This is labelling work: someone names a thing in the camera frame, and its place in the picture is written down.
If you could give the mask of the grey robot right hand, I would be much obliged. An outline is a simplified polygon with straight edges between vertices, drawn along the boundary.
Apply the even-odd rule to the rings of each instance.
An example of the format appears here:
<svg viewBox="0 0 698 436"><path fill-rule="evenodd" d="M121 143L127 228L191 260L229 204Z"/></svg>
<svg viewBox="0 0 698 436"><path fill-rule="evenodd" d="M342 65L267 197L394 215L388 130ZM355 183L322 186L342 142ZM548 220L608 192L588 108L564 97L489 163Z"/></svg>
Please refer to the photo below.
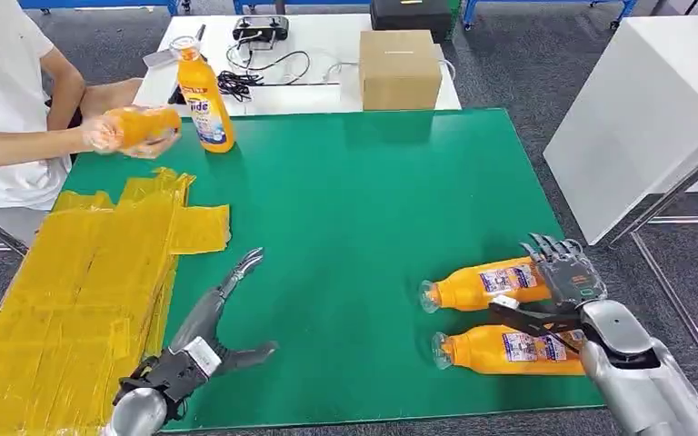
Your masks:
<svg viewBox="0 0 698 436"><path fill-rule="evenodd" d="M583 327L583 307L604 300L608 292L600 274L576 240L557 240L530 233L534 244L521 242L550 295L549 304L519 303L502 295L488 306L488 323L503 325L532 337L549 336L568 350L579 349L562 337Z"/></svg>

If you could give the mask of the person's left hand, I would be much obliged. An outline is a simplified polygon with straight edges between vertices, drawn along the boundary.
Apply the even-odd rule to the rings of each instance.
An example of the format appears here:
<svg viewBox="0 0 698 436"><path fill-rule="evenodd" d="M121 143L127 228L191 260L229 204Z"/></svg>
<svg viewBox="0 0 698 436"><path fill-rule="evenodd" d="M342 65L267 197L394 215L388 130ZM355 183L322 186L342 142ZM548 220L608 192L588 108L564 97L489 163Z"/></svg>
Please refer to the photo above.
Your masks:
<svg viewBox="0 0 698 436"><path fill-rule="evenodd" d="M132 145L123 145L118 152L134 158L155 159L171 148L180 137L179 129L168 128L149 134Z"/></svg>

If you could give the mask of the person's right hand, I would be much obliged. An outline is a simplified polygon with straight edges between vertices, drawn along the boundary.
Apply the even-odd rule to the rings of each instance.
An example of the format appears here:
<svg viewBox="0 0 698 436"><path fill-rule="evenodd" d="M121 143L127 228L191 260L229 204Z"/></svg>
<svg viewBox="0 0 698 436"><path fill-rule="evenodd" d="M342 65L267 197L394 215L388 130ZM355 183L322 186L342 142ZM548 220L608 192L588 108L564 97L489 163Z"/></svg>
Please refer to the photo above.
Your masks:
<svg viewBox="0 0 698 436"><path fill-rule="evenodd" d="M98 154L112 154L124 147L124 134L117 116L103 114L81 124L84 144Z"/></svg>

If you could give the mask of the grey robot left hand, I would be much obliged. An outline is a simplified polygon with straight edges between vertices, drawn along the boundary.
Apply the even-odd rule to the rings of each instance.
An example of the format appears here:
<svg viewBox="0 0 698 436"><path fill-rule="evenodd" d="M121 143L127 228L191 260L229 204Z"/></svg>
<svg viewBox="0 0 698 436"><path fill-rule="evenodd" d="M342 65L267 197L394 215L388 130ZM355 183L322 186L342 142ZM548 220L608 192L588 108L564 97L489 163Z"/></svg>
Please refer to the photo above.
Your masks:
<svg viewBox="0 0 698 436"><path fill-rule="evenodd" d="M209 378L261 364L278 349L277 342L269 341L252 350L232 350L217 338L217 325L231 293L263 258L262 247L246 253L219 285L199 299L169 344L172 352L188 351L198 357L200 368Z"/></svg>

